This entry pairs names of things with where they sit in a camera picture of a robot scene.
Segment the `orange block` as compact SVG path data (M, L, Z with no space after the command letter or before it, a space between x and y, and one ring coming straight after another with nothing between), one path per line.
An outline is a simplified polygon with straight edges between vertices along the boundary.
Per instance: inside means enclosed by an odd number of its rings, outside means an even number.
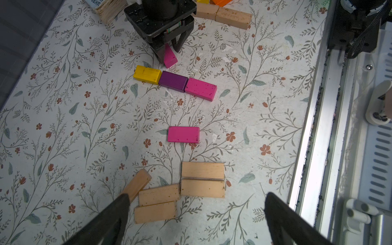
M220 7L224 7L231 2L232 0L210 0L210 4L218 5Z

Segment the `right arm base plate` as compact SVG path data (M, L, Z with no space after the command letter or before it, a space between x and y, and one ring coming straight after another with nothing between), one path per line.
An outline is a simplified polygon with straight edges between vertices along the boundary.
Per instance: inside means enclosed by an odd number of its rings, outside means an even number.
M372 52L377 47L381 25L392 19L391 10L392 2L387 0L337 1L328 48L345 51L348 59Z

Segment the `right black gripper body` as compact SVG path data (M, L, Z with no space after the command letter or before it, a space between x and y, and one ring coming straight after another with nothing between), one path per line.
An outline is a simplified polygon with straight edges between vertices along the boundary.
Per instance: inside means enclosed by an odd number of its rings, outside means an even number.
M171 43L180 52L194 29L194 1L142 1L124 9L135 31L150 46L159 62L165 59L165 46Z

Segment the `magenta block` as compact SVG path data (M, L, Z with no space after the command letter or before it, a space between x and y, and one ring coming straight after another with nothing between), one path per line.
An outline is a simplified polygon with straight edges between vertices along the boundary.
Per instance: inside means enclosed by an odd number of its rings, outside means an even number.
M200 142L200 128L171 126L168 129L167 141L171 143L198 144Z
M185 87L189 95L212 102L217 92L217 86L194 78L189 78Z
M164 65L166 68L170 68L174 66L178 62L176 55L174 54L171 47L166 44L165 45L165 54L164 54Z

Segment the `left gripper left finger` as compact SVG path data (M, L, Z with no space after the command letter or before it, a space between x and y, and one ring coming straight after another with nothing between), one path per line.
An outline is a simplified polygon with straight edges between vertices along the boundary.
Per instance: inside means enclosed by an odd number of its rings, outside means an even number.
M120 195L65 244L120 245L128 223L129 208L128 195Z

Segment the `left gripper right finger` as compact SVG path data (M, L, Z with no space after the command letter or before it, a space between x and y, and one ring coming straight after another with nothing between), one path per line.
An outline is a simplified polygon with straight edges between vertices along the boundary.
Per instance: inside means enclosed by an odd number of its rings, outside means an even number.
M274 193L266 195L264 214L274 245L331 244Z

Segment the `yellow block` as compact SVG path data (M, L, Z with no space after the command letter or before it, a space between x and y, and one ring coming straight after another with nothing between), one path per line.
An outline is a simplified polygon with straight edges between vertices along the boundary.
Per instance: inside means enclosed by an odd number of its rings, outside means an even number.
M159 85L162 71L138 65L133 75L134 79L154 85Z

